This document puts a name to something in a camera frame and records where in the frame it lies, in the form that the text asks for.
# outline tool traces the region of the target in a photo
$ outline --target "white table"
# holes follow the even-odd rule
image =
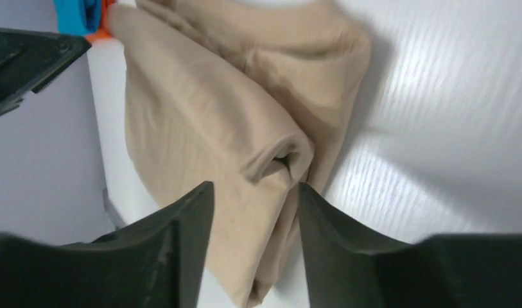
[[[373,57],[325,197],[402,241],[522,232],[522,0],[340,3]],[[126,154],[122,48],[88,57],[110,199],[131,223],[157,207]],[[208,272],[199,307],[232,307]],[[262,307],[308,307],[298,247]]]

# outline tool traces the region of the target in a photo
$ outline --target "tan fabric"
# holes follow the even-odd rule
[[[327,182],[369,40],[325,1],[137,4],[109,16],[125,47],[130,157],[161,207],[214,181],[207,267],[238,307],[253,307],[298,232],[296,183]]]

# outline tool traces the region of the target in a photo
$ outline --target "gray background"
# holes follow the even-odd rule
[[[0,26],[56,31],[52,0],[0,0]],[[87,57],[0,117],[0,231],[53,244],[109,231]]]

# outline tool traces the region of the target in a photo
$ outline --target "cloth fold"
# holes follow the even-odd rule
[[[109,14],[125,47],[129,155],[161,207],[214,182],[206,264],[238,307],[253,307],[297,235],[297,182],[318,191],[327,182],[368,66],[368,37],[327,1],[283,10],[231,0],[137,6]]]

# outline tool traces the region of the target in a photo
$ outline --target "black object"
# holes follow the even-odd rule
[[[0,307],[194,308],[214,209],[212,183],[92,243],[0,234]]]
[[[0,116],[38,93],[91,44],[83,37],[0,28]]]
[[[522,235],[437,235],[409,245],[300,185],[311,308],[522,307]]]

